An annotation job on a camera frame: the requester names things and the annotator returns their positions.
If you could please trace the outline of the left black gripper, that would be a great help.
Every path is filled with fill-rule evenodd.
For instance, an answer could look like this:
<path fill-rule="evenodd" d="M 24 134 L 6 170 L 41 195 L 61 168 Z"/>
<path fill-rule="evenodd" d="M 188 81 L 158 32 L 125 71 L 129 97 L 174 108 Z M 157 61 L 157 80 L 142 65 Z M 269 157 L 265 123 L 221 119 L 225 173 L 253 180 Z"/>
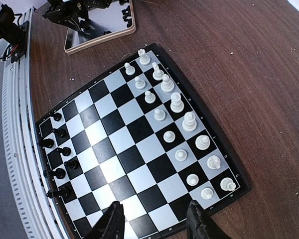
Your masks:
<path fill-rule="evenodd" d="M 90 28 L 88 14 L 90 8 L 105 9 L 110 6 L 109 0 L 49 0 L 48 2 L 50 6 L 42 16 L 77 32 Z"/>

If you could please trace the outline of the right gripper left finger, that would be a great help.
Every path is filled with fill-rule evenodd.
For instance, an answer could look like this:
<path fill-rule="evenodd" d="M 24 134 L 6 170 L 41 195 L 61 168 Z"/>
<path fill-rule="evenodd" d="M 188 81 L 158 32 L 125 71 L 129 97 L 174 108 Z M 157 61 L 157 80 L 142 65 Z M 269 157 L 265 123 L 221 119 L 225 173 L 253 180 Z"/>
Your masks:
<path fill-rule="evenodd" d="M 119 201 L 114 201 L 84 239 L 123 239 L 124 233 L 124 207 Z"/>

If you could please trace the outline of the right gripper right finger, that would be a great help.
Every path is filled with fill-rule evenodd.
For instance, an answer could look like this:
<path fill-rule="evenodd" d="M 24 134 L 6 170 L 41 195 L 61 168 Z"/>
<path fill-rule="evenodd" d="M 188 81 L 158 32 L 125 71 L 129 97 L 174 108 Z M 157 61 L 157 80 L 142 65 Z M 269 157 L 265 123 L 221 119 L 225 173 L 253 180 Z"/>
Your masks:
<path fill-rule="evenodd" d="M 196 200 L 190 202 L 186 212 L 186 236 L 188 239 L 229 239 Z"/>

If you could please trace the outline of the black grey chessboard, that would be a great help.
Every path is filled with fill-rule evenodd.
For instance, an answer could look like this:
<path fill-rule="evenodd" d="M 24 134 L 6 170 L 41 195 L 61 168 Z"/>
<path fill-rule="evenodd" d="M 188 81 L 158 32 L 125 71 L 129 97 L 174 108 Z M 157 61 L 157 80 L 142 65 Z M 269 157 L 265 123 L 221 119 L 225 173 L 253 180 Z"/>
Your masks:
<path fill-rule="evenodd" d="M 120 62 L 36 122 L 44 170 L 71 238 L 82 239 L 114 201 L 127 239 L 162 239 L 185 228 L 197 200 L 214 214 L 250 189 L 246 172 L 208 107 L 158 45 Z M 50 112 L 62 114 L 54 121 Z"/>

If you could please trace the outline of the black rook chess piece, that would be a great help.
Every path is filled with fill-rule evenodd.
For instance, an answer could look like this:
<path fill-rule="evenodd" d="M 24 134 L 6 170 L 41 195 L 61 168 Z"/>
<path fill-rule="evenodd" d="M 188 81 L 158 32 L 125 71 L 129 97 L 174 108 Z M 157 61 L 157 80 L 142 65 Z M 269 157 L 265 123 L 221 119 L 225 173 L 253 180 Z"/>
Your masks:
<path fill-rule="evenodd" d="M 62 114 L 58 112 L 50 112 L 49 116 L 52 117 L 54 121 L 60 121 L 62 119 Z"/>

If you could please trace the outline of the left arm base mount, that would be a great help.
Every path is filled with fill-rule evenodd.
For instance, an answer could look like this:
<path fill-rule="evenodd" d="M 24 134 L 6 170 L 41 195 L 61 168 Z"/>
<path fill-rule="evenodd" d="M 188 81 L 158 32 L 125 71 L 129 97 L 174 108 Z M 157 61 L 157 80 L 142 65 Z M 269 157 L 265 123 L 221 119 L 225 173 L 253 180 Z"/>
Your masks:
<path fill-rule="evenodd" d="M 16 14 L 7 4 L 0 10 L 0 39 L 9 43 L 0 60 L 11 58 L 11 63 L 18 61 L 27 52 L 29 21 L 14 23 Z"/>

